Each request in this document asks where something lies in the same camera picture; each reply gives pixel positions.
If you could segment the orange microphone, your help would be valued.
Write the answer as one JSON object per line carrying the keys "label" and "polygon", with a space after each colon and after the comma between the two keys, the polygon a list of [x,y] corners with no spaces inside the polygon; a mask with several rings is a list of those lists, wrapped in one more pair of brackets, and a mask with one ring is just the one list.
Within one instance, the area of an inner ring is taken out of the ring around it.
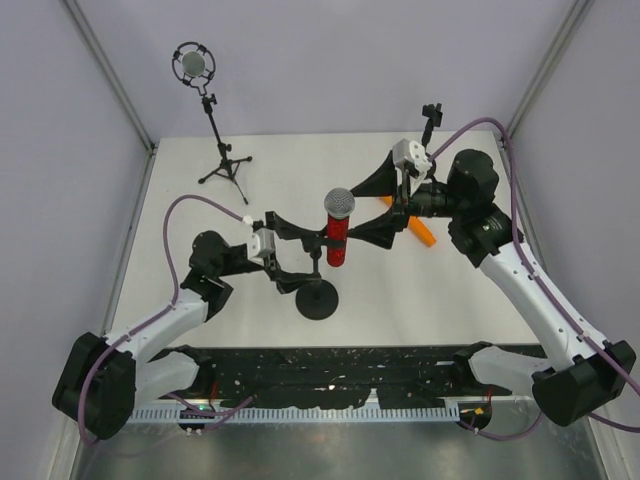
{"label": "orange microphone", "polygon": [[437,240],[434,234],[419,218],[410,216],[408,228],[426,247],[431,248],[436,245]]}

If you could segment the red microphone silver grille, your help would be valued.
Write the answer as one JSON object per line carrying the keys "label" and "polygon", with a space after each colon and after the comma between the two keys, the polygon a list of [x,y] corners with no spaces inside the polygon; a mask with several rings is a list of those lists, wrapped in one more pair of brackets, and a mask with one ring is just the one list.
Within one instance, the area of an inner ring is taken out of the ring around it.
{"label": "red microphone silver grille", "polygon": [[346,259],[349,219],[355,209],[355,197],[348,189],[334,188],[325,196],[324,208],[327,213],[327,262],[338,268]]}

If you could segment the black round-base mic stand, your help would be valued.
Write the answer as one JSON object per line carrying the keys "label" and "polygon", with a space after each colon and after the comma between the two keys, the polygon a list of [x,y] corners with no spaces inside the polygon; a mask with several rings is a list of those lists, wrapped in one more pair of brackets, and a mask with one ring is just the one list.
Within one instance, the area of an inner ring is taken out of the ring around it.
{"label": "black round-base mic stand", "polygon": [[428,104],[422,107],[422,116],[426,118],[423,134],[421,137],[421,145],[427,148],[431,142],[432,134],[436,128],[441,126],[443,112],[442,104]]}

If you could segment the black tripod stand shock mount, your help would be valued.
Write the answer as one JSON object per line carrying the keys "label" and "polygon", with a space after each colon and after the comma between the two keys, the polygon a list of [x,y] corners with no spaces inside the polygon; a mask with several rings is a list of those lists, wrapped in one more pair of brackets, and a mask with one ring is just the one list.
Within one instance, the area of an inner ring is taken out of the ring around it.
{"label": "black tripod stand shock mount", "polygon": [[[204,73],[199,77],[187,76],[181,66],[182,56],[192,50],[199,51],[205,59],[206,69]],[[193,89],[200,97],[200,102],[206,115],[210,127],[212,129],[214,139],[216,141],[217,151],[220,157],[219,164],[211,172],[199,178],[197,182],[200,185],[205,184],[212,177],[219,177],[230,181],[240,194],[240,197],[245,205],[249,204],[249,200],[244,194],[241,186],[237,181],[237,173],[242,164],[250,163],[253,161],[252,156],[247,156],[240,159],[231,159],[229,153],[232,151],[232,145],[224,142],[220,135],[216,120],[214,118],[214,106],[217,105],[217,97],[214,93],[208,92],[208,86],[214,79],[216,74],[217,64],[212,51],[205,45],[195,42],[187,41],[181,43],[174,50],[171,57],[171,69],[175,78],[184,86]]]}

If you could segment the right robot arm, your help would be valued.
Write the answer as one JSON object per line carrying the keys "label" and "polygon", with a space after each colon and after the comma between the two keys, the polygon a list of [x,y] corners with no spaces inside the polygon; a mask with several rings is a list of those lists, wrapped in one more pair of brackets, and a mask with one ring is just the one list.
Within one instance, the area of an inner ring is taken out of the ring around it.
{"label": "right robot arm", "polygon": [[350,229],[350,238],[389,249],[410,217],[448,219],[452,244],[501,290],[545,353],[537,358],[478,342],[455,353],[454,386],[465,394],[496,386],[531,397],[559,426],[616,399],[636,361],[634,350],[591,326],[537,265],[522,232],[494,202],[499,176],[491,157],[462,150],[445,182],[433,180],[432,172],[427,157],[390,151],[351,192],[388,197],[392,204],[385,214]]}

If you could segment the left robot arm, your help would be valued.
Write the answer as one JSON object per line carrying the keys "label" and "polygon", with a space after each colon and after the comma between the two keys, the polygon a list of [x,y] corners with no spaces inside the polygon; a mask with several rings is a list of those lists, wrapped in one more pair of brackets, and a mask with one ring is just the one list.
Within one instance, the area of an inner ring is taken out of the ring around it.
{"label": "left robot arm", "polygon": [[249,242],[236,246],[215,231],[198,234],[188,274],[174,283],[166,306],[103,336],[87,332],[78,337],[54,389],[53,407],[75,420],[81,432],[106,440],[122,429],[136,408],[169,393],[206,396],[214,383],[210,361],[191,347],[171,344],[224,308],[233,292],[225,277],[263,272],[282,294],[320,279],[317,271],[284,271],[275,241],[299,240],[314,255],[326,238],[325,229],[304,229],[273,212],[251,228]]}

